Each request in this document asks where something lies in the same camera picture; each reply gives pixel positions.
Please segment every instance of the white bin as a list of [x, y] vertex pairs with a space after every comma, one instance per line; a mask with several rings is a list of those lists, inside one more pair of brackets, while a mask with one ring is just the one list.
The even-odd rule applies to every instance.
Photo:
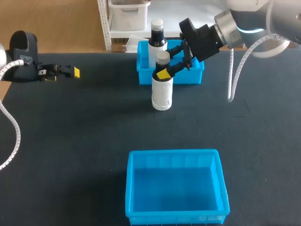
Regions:
[[147, 8], [150, 2], [143, 0], [109, 0], [108, 2], [116, 30], [137, 31], [146, 28]]

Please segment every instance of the plastic bottle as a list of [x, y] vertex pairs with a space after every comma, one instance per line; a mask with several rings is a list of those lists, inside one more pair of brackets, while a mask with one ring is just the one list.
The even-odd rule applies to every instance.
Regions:
[[168, 110], [173, 103], [173, 78], [159, 79], [157, 73], [169, 66], [170, 55], [166, 51], [160, 51], [156, 55], [156, 69], [152, 74], [151, 101], [155, 109]]
[[163, 20], [153, 19], [151, 21], [151, 38], [149, 40], [149, 68], [156, 67], [156, 54], [167, 50], [167, 41], [164, 38]]

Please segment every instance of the black tablecloth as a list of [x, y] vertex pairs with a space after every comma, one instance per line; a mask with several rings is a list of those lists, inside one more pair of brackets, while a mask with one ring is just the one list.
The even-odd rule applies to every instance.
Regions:
[[[243, 52], [235, 54], [236, 66]], [[229, 52], [206, 61], [201, 85], [174, 86], [157, 112], [139, 86], [135, 54], [45, 54], [75, 64], [81, 79], [14, 83], [4, 100], [22, 142], [0, 171], [1, 226], [128, 225], [125, 186], [132, 150], [220, 153], [229, 226], [301, 224], [301, 51], [251, 57], [227, 102]], [[0, 114], [0, 162], [15, 131]]]

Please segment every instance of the empty blue bin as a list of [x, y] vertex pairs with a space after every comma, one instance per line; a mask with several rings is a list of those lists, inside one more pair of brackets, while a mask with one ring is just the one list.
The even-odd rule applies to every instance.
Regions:
[[130, 153], [126, 216], [131, 225], [222, 224], [229, 212], [216, 150]]
[[[173, 48], [180, 44], [181, 40], [168, 40], [167, 48]], [[170, 65], [182, 61], [183, 57], [184, 53], [182, 51], [171, 60]], [[194, 60], [190, 71], [185, 68], [176, 74], [174, 84], [201, 84], [204, 69], [204, 62], [200, 63], [198, 60]], [[151, 85], [151, 77], [154, 70], [155, 68], [149, 68], [148, 41], [140, 41], [137, 53], [137, 71], [140, 85]]]

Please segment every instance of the white cable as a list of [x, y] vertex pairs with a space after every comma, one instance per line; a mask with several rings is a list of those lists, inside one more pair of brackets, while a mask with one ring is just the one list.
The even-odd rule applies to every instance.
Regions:
[[[24, 65], [24, 61], [23, 60], [16, 60], [16, 61], [12, 61], [9, 64], [7, 64], [6, 66], [4, 66], [1, 71], [0, 71], [0, 81], [2, 80], [5, 72], [7, 72], [10, 68], [15, 67], [15, 66], [22, 66]], [[11, 123], [14, 125], [15, 129], [16, 129], [16, 144], [15, 144], [15, 148], [12, 152], [12, 154], [10, 154], [9, 158], [0, 165], [0, 170], [2, 170], [4, 167], [6, 167], [14, 158], [14, 156], [16, 155], [19, 146], [20, 146], [20, 142], [21, 142], [21, 131], [20, 131], [20, 127], [18, 125], [18, 123], [16, 122], [16, 120], [14, 119], [14, 117], [6, 110], [6, 108], [3, 106], [1, 100], [0, 100], [0, 110], [4, 113], [4, 115], [6, 117], [8, 117], [8, 119], [11, 121]]]
[[268, 7], [268, 11], [267, 11], [266, 27], [267, 27], [268, 35], [272, 34], [272, 31], [271, 31], [271, 17], [272, 17], [272, 9], [273, 9], [274, 3], [275, 3], [275, 0], [270, 0], [269, 1], [269, 7]]
[[240, 73], [243, 69], [243, 66], [246, 62], [246, 60], [248, 59], [248, 57], [252, 54], [252, 52], [262, 43], [264, 43], [267, 40], [288, 40], [280, 35], [277, 34], [272, 34], [272, 35], [267, 35], [261, 39], [259, 39], [257, 42], [255, 42], [248, 50], [247, 52], [244, 54], [243, 58], [241, 59], [238, 68], [236, 70], [234, 79], [233, 79], [233, 84], [232, 84], [232, 75], [233, 75], [233, 64], [234, 64], [234, 52], [231, 49], [230, 51], [230, 71], [229, 71], [229, 84], [228, 84], [228, 101], [232, 102], [235, 96], [235, 91], [236, 91], [236, 87], [237, 87], [237, 82], [240, 76]]

